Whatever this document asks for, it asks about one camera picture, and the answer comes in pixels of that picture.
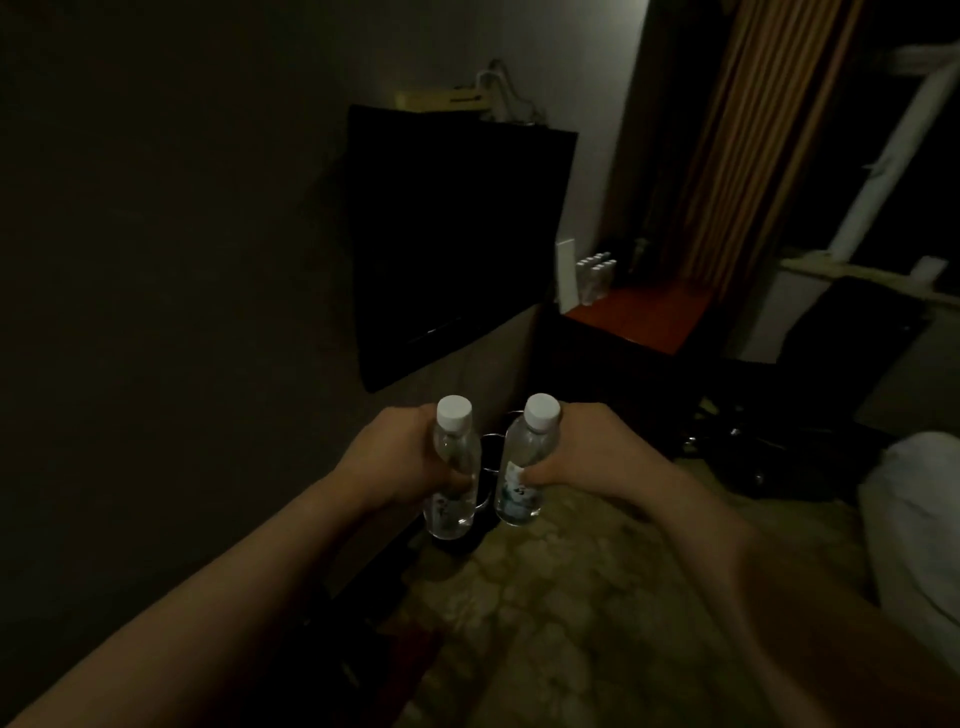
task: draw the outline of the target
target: wire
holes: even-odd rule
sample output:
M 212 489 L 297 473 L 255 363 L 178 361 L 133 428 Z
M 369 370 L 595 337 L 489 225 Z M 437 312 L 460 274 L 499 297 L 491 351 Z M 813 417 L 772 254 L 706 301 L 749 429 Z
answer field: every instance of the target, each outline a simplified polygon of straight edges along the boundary
M 504 63 L 501 59 L 493 59 L 490 61 L 490 65 L 488 65 L 485 70 L 480 71 L 480 73 L 477 74 L 477 88 L 481 88 L 481 82 L 485 76 L 493 76 L 496 78 L 497 83 L 500 85 L 500 95 L 503 97 L 503 103 L 507 108 L 507 114 L 510 116 L 511 121 L 518 121 L 513 107 L 510 104 L 510 96 L 513 96 L 521 104 L 526 104 L 530 107 L 530 119 L 528 123 L 546 126 L 546 112 L 539 109 L 537 104 L 535 104 L 533 101 L 520 96 L 516 92 L 514 82 L 510 78 L 510 71 L 508 70 L 506 63 Z

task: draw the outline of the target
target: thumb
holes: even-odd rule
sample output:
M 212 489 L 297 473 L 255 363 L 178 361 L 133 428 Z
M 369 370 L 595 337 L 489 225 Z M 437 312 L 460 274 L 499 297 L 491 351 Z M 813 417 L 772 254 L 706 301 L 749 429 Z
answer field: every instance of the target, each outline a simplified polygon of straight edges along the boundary
M 452 493 L 461 493 L 469 488 L 473 482 L 473 478 L 455 471 L 441 460 L 436 453 L 427 461 L 426 469 L 427 481 L 434 490 L 449 489 Z
M 523 469 L 520 473 L 520 482 L 524 485 L 553 485 L 561 481 L 558 478 L 558 458 L 554 452 L 549 457 L 541 460 L 536 465 L 531 465 Z

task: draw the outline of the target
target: television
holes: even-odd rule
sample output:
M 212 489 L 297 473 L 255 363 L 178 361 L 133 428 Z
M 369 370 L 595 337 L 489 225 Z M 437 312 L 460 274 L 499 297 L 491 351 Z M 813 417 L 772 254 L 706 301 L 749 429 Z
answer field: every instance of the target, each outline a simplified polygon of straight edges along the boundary
M 577 134 L 348 112 L 360 375 L 376 391 L 546 300 Z

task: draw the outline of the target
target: bottled water row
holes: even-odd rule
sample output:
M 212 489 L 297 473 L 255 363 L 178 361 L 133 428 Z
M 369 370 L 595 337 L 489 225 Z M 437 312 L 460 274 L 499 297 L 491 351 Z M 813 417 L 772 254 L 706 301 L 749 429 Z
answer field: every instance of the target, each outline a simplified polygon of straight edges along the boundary
M 560 403 L 550 395 L 536 394 L 507 429 L 493 506 L 505 523 L 524 525 L 540 512 L 542 491 L 521 483 L 520 474 L 557 447 L 559 422 Z M 423 502 L 426 529 L 438 539 L 459 539 L 473 525 L 480 479 L 480 438 L 466 397 L 450 395 L 438 402 L 433 447 L 454 471 L 469 477 L 469 485 L 463 491 L 441 491 Z
M 577 262 L 577 291 L 580 303 L 593 305 L 610 293 L 616 260 L 609 253 L 598 253 Z

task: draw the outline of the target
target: hand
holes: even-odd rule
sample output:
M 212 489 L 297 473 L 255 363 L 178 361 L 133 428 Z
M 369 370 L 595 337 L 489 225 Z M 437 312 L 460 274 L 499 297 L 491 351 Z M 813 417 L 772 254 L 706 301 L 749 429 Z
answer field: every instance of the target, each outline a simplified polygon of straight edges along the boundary
M 564 404 L 557 449 L 524 469 L 528 485 L 565 483 L 598 496 L 620 497 L 644 505 L 644 486 L 673 468 L 606 404 Z
M 357 489 L 369 509 L 409 503 L 444 486 L 469 485 L 433 449 L 437 405 L 387 407 L 353 439 L 332 475 Z

